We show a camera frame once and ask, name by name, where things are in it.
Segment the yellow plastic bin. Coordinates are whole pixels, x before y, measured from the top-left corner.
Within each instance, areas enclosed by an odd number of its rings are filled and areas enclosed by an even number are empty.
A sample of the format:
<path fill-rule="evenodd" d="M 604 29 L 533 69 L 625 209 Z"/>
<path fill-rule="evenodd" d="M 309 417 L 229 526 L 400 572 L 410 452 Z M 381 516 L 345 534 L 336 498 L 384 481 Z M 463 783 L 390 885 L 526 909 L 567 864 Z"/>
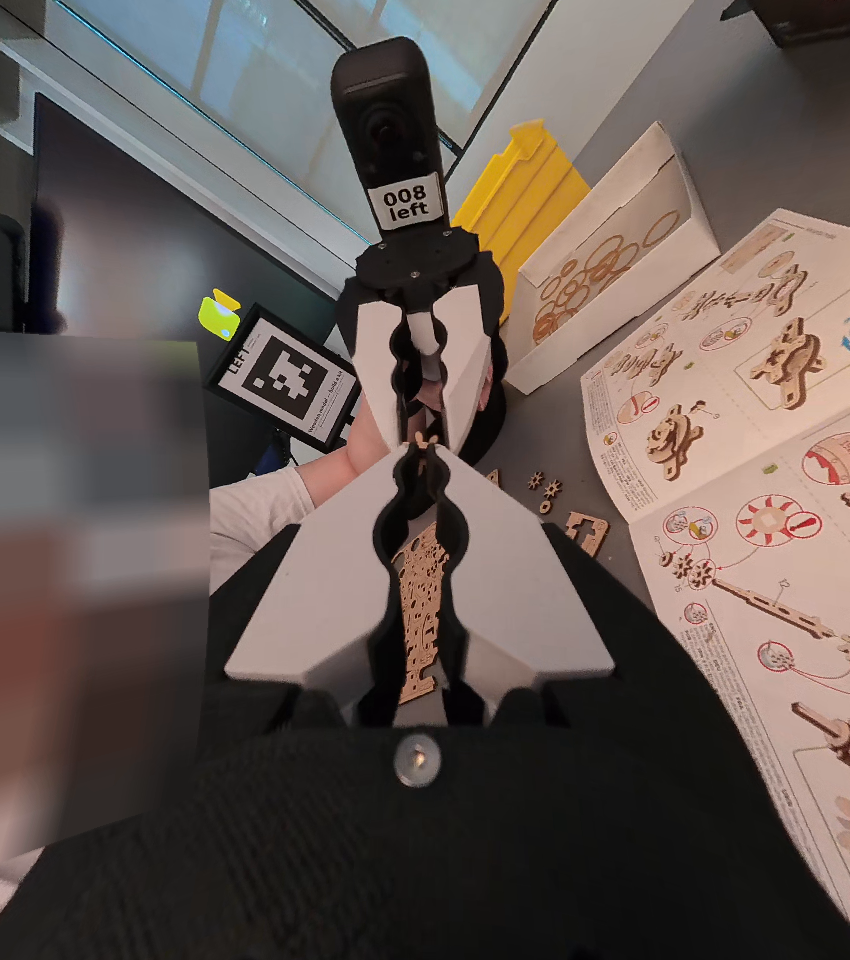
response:
<path fill-rule="evenodd" d="M 479 237 L 503 273 L 517 272 L 590 193 L 541 119 L 510 130 L 453 220 Z"/>

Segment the person's left forearm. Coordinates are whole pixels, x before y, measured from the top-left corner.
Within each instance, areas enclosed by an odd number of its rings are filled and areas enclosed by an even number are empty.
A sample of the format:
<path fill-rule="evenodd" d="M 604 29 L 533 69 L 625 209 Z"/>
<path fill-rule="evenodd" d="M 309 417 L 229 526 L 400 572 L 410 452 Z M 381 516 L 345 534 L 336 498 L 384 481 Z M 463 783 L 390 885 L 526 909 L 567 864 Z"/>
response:
<path fill-rule="evenodd" d="M 278 533 L 299 524 L 359 474 L 347 447 L 210 490 L 210 594 Z"/>

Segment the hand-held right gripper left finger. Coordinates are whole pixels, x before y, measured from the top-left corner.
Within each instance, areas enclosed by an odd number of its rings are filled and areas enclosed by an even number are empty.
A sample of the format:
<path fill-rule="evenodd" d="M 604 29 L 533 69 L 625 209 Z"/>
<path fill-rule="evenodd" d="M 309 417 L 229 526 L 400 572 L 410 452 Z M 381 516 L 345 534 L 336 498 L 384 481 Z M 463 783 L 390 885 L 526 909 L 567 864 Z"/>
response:
<path fill-rule="evenodd" d="M 392 559 L 405 539 L 400 445 L 255 560 L 270 578 L 228 658 L 233 681 L 328 694 L 353 722 L 391 727 L 405 685 Z"/>

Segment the black framed marker card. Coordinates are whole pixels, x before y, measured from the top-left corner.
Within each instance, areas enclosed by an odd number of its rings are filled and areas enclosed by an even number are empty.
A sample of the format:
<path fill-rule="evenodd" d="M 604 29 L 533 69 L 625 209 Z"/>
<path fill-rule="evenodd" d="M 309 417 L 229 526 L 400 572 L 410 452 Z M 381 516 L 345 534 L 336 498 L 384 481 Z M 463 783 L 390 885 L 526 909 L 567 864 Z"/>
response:
<path fill-rule="evenodd" d="M 346 359 L 258 303 L 241 319 L 204 386 L 221 400 L 270 418 L 320 454 L 338 447 L 361 396 Z"/>

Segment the square wooden frame piece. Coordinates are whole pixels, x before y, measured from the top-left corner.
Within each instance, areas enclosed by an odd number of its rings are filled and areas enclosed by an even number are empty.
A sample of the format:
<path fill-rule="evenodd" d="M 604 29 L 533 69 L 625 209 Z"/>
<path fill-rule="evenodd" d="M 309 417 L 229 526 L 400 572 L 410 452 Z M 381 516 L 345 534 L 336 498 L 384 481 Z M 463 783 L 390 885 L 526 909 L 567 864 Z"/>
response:
<path fill-rule="evenodd" d="M 592 559 L 596 559 L 611 529 L 607 520 L 570 511 L 565 523 L 565 535 Z"/>

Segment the yellow sticker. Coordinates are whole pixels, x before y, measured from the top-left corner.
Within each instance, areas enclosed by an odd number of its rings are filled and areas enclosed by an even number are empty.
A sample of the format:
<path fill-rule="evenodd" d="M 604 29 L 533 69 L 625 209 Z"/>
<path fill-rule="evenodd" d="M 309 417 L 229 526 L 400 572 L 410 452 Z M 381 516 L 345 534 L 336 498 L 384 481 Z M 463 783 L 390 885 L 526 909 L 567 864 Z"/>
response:
<path fill-rule="evenodd" d="M 198 322 L 204 330 L 229 342 L 241 324 L 242 304 L 220 289 L 205 296 L 198 311 Z"/>

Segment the black monitor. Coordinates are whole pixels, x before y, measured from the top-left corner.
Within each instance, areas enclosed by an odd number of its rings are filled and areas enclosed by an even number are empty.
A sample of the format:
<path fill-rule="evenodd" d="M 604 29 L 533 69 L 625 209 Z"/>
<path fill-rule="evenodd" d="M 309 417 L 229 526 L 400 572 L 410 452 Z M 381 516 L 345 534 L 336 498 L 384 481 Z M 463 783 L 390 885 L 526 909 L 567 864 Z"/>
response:
<path fill-rule="evenodd" d="M 91 338 L 66 400 L 117 478 L 224 486 L 252 473 L 273 420 L 204 383 L 226 342 L 199 323 L 219 289 L 326 347 L 334 302 L 160 175 L 44 95 L 34 113 L 28 331 Z"/>

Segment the laser-cut wooden part sheet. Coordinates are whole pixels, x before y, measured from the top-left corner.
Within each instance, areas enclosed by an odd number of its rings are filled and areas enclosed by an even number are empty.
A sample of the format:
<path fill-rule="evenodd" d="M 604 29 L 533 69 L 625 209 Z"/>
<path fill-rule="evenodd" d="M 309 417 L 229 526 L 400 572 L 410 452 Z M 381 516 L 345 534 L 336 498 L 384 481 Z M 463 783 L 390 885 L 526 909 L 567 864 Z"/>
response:
<path fill-rule="evenodd" d="M 406 647 L 406 680 L 399 705 L 434 692 L 439 682 L 434 668 L 439 658 L 439 626 L 443 572 L 447 553 L 432 522 L 393 556 L 398 573 Z"/>

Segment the dark box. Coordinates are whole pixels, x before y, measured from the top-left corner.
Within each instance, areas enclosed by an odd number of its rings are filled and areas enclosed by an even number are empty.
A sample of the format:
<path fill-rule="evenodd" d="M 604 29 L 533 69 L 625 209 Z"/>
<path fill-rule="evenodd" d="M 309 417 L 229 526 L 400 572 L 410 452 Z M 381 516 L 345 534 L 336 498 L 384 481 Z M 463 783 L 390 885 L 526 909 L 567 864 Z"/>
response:
<path fill-rule="evenodd" d="M 850 38 L 850 1 L 733 1 L 720 20 L 748 14 L 781 49 Z"/>

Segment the white cardboard box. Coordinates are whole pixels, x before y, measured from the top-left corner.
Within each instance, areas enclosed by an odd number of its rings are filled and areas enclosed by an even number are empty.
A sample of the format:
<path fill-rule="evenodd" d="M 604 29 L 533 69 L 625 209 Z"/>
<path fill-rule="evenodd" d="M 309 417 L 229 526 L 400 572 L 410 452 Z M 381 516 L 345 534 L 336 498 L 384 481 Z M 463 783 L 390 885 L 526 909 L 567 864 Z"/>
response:
<path fill-rule="evenodd" d="M 505 382 L 532 394 L 719 252 L 681 152 L 651 124 L 519 271 Z"/>

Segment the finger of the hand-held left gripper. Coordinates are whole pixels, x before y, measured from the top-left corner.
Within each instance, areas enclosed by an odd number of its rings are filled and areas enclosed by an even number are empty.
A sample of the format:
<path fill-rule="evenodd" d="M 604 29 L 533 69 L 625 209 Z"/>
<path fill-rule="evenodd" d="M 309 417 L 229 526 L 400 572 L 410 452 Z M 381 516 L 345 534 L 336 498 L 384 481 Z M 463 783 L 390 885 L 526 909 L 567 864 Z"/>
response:
<path fill-rule="evenodd" d="M 354 367 L 364 405 L 392 451 L 406 443 L 407 435 L 403 362 L 393 345 L 403 323 L 398 305 L 375 300 L 358 308 Z"/>
<path fill-rule="evenodd" d="M 432 309 L 442 377 L 442 421 L 449 450 L 461 450 L 474 424 L 491 364 L 478 287 L 456 287 Z"/>

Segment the person's left hand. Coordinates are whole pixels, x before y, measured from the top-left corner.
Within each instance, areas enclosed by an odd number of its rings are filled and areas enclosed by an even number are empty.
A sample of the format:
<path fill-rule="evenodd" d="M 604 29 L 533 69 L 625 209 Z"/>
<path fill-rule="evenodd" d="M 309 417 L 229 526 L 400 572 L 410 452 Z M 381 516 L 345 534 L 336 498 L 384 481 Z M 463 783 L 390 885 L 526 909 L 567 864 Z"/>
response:
<path fill-rule="evenodd" d="M 407 441 L 414 440 L 419 434 L 424 436 L 429 418 L 442 413 L 443 385 L 438 380 L 425 379 L 411 405 L 414 411 L 407 418 Z M 331 496 L 375 466 L 390 450 L 379 431 L 367 397 L 362 393 L 359 411 L 345 448 L 330 454 L 328 478 Z"/>

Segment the model instruction booklet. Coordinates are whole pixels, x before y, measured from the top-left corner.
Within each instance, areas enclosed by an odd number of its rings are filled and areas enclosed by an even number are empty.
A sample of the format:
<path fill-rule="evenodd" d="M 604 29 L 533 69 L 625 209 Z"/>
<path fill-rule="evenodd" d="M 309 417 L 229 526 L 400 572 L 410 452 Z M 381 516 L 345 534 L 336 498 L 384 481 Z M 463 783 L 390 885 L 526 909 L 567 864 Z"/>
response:
<path fill-rule="evenodd" d="M 656 613 L 850 921 L 850 227 L 775 211 L 580 387 Z"/>

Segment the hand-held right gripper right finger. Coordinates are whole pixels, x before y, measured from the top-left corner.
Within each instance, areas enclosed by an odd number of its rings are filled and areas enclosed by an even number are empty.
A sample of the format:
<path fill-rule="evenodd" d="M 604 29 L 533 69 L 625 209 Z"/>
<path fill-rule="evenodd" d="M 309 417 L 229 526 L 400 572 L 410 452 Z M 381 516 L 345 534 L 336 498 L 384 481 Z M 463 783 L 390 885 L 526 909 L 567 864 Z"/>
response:
<path fill-rule="evenodd" d="M 556 547 L 564 535 L 444 446 L 429 447 L 429 493 L 446 554 L 437 642 L 448 725 L 485 725 L 514 690 L 611 677 Z"/>

